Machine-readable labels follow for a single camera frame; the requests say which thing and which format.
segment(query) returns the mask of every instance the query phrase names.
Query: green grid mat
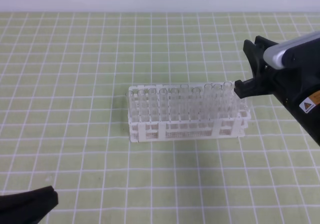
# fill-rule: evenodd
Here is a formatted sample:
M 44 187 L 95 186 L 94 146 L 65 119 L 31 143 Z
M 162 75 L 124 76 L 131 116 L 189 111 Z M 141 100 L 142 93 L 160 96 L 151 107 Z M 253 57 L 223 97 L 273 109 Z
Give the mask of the green grid mat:
M 248 79 L 243 41 L 318 13 L 0 13 L 0 191 L 53 185 L 42 224 L 317 224 L 320 149 L 274 97 L 246 137 L 130 144 L 137 84 Z

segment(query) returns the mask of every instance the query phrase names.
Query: test tube rack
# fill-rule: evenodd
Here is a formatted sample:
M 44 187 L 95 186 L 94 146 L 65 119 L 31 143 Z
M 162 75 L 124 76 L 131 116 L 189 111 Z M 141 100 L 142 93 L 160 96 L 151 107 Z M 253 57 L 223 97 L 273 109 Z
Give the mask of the test tube rack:
M 231 82 L 130 87 L 131 142 L 243 137 L 249 102 L 233 88 Z

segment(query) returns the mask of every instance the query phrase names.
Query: robotic arm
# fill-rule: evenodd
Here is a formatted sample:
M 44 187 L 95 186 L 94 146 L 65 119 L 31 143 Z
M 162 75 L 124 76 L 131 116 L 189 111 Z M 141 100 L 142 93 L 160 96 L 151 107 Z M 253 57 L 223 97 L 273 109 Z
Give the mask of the robotic arm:
M 320 32 L 281 44 L 244 41 L 253 78 L 234 83 L 239 98 L 273 94 L 320 145 Z

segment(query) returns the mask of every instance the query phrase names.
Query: warning label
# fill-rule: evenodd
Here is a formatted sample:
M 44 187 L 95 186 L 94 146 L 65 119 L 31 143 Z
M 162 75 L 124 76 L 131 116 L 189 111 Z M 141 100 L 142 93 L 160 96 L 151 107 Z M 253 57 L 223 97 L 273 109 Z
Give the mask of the warning label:
M 308 108 L 310 108 L 311 105 L 312 104 L 310 104 L 310 103 L 304 103 L 304 108 L 307 110 Z
M 305 112 L 310 112 L 314 107 L 320 104 L 320 90 L 306 98 L 299 107 Z

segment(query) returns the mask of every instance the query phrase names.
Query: clear glass test tube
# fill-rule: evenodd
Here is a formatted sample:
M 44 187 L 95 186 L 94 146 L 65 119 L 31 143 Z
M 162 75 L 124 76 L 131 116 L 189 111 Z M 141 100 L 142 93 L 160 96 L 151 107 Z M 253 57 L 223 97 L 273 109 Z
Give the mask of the clear glass test tube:
M 216 83 L 213 87 L 213 94 L 212 94 L 212 98 L 213 98 L 213 102 L 212 102 L 212 109 L 210 112 L 210 118 L 212 119 L 216 119 L 219 117 L 219 114 L 221 112 L 221 108 L 222 108 L 222 85 L 219 83 Z
M 170 117 L 172 121 L 179 120 L 179 90 L 172 88 L 170 91 Z
M 197 120 L 200 107 L 200 89 L 192 89 L 192 99 L 190 104 L 190 118 L 191 120 Z
M 240 105 L 241 105 L 240 98 L 238 97 L 238 95 L 233 93 L 233 95 L 232 95 L 231 117 L 236 118 L 238 116 Z
M 160 89 L 159 100 L 161 121 L 169 121 L 168 91 L 165 88 Z
M 142 122 L 149 121 L 149 111 L 148 111 L 148 104 L 147 104 L 147 96 L 146 92 L 143 89 L 138 91 L 138 101 L 139 101 L 139 113 Z
M 232 83 L 231 82 L 224 82 L 223 83 L 223 112 L 225 115 L 229 117 L 232 116 L 232 106 L 233 106 L 233 97 L 232 97 Z
M 151 121 L 159 121 L 159 111 L 158 111 L 158 96 L 157 90 L 155 88 L 151 88 L 148 90 L 148 99 L 149 99 L 149 110 Z
M 179 90 L 179 114 L 181 120 L 189 120 L 189 86 L 187 84 L 181 84 Z
M 209 117 L 211 108 L 213 105 L 213 86 L 210 83 L 207 83 L 203 89 L 200 118 L 206 120 Z
M 131 117 L 131 121 L 133 123 L 138 122 L 139 121 L 139 117 L 138 117 L 138 110 L 137 110 L 137 106 L 136 106 L 136 102 L 135 102 L 135 96 L 134 96 L 134 92 L 129 90 L 126 94 L 126 103 L 127 103 L 127 107 L 129 110 L 129 115 Z

